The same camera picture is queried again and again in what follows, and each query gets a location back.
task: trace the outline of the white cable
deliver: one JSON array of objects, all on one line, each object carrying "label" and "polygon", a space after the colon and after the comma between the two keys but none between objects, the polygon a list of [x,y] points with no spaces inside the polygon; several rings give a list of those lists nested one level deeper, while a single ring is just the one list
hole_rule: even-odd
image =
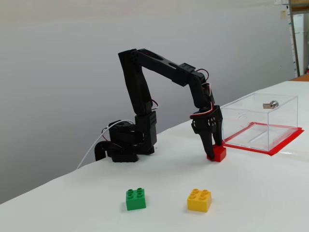
[{"label": "white cable", "polygon": [[102,135],[105,134],[105,132],[107,132],[110,128],[112,128],[114,125],[121,123],[121,122],[131,122],[132,124],[134,124],[134,122],[132,122],[131,120],[121,120],[119,122],[115,122],[114,124],[112,124],[111,126],[109,126],[108,128],[106,128],[105,131],[103,131],[103,133],[97,138],[97,140],[92,144],[92,146],[89,148],[89,150],[87,151],[87,153],[85,154],[84,158],[82,159],[82,161],[79,163],[79,165],[77,166],[76,170],[80,168],[80,166],[82,165],[83,161],[85,160],[86,156],[88,155],[88,153],[91,151],[91,149],[93,148],[93,146],[97,143],[97,141],[101,138]]}]

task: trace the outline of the red lego brick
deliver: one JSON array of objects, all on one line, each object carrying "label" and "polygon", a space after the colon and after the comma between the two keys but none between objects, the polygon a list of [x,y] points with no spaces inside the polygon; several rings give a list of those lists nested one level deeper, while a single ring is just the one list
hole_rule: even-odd
[{"label": "red lego brick", "polygon": [[212,148],[214,152],[214,159],[212,161],[221,162],[226,157],[226,148],[223,146],[217,146],[216,144],[212,145]]}]

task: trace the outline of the wire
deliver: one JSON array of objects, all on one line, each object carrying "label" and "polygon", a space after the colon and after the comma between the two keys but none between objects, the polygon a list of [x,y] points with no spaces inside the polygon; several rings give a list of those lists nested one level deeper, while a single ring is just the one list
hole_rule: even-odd
[{"label": "wire", "polygon": [[207,114],[209,114],[209,113],[212,112],[212,111],[213,111],[213,104],[212,104],[212,102],[211,102],[211,109],[210,109],[209,111],[206,111],[206,112],[203,112],[203,113],[198,113],[198,114],[192,114],[192,115],[190,115],[190,117],[192,117],[192,116],[207,115]]},{"label": "wire", "polygon": [[155,100],[151,99],[155,104],[156,104],[156,107],[153,108],[152,110],[156,110],[157,108],[159,108],[159,103],[157,103]]},{"label": "wire", "polygon": [[80,166],[82,165],[83,161],[85,160],[85,158],[87,157],[88,153],[91,151],[91,149],[94,147],[94,145],[97,143],[97,141],[101,138],[101,136],[103,136],[105,134],[105,132],[107,132],[110,128],[112,128],[114,125],[121,123],[121,122],[131,122],[132,124],[134,124],[134,122],[132,122],[131,120],[121,120],[118,122],[115,122],[114,124],[112,124],[111,126],[107,127],[105,131],[102,132],[102,134],[100,134],[100,136],[97,138],[97,140],[92,144],[92,146],[89,148],[89,150],[87,151],[87,153],[85,154],[85,156],[83,157],[82,161],[79,163],[79,165],[77,166],[76,170],[80,168]]},{"label": "wire", "polygon": [[198,69],[198,70],[197,70],[197,72],[198,72],[198,71],[201,71],[201,70],[203,70],[203,71],[207,72],[207,75],[208,75],[208,77],[207,77],[207,79],[206,79],[206,81],[207,81],[207,80],[208,80],[208,78],[209,78],[209,72],[208,72],[206,69]]},{"label": "wire", "polygon": [[[107,127],[103,128],[101,133],[103,133],[103,130],[106,129],[106,128],[107,128]],[[104,137],[104,135],[102,135],[102,137],[103,137],[106,141],[108,141],[108,140]]]},{"label": "wire", "polygon": [[[205,83],[202,84],[202,86],[203,86],[204,84],[208,84],[208,87],[209,87],[209,96],[211,96],[211,84],[205,82]],[[203,113],[192,114],[192,115],[190,115],[190,117],[192,117],[192,116],[207,115],[207,114],[211,113],[212,111],[213,111],[213,104],[212,104],[212,102],[211,102],[211,109],[210,109],[209,111],[206,111],[206,112],[203,112]]]}]

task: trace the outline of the lego brick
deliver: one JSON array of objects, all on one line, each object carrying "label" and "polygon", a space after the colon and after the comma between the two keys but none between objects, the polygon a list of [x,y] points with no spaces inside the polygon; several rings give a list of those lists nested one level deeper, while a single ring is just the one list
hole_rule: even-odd
[{"label": "lego brick", "polygon": [[207,190],[192,190],[187,199],[188,210],[207,212],[211,205],[211,192]]},{"label": "lego brick", "polygon": [[217,146],[216,144],[212,145],[214,152],[214,162],[221,162],[226,157],[226,148],[223,146]]},{"label": "lego brick", "polygon": [[129,189],[126,192],[126,209],[144,209],[146,208],[145,191],[143,188],[137,190]]}]

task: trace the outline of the metal lock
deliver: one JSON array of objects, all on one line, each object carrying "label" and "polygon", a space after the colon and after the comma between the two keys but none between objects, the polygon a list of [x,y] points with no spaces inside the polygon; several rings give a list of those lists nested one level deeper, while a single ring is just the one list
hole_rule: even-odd
[{"label": "metal lock", "polygon": [[279,102],[271,101],[269,104],[263,104],[263,109],[275,109],[279,106]]}]

